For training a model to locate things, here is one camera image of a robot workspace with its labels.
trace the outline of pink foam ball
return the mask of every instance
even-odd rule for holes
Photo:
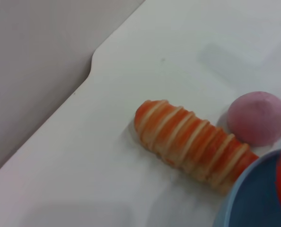
[[[281,137],[281,100],[263,91],[247,93],[231,104],[227,123],[236,137],[246,143],[273,144]]]

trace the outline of orange and white striped toy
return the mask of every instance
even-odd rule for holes
[[[142,145],[175,168],[226,193],[258,156],[233,134],[167,100],[144,102],[134,127]]]

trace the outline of cup rim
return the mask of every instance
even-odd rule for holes
[[[247,178],[247,176],[258,166],[260,165],[262,162],[264,162],[265,160],[268,160],[272,157],[275,157],[277,155],[279,155],[281,153],[281,149],[272,151],[260,158],[258,158],[255,162],[253,162],[250,166],[248,166],[247,169],[245,169],[245,171],[239,176],[239,178],[237,179],[236,183],[234,184],[230,194],[229,194],[229,199],[228,199],[228,205],[227,205],[227,209],[226,209],[226,213],[225,213],[225,220],[224,220],[224,226],[225,227],[229,227],[229,223],[230,223],[230,217],[231,217],[231,211],[232,211],[232,207],[236,198],[236,195],[240,189],[240,186],[242,185],[242,183],[245,181],[245,179]]]

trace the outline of white table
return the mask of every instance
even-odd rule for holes
[[[0,170],[0,227],[211,226],[222,197],[142,149],[129,124],[146,99],[217,124],[254,90],[281,98],[281,0],[147,0]]]

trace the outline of blue cup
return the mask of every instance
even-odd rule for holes
[[[281,227],[276,192],[276,162],[281,150],[252,163],[223,202],[213,227]]]

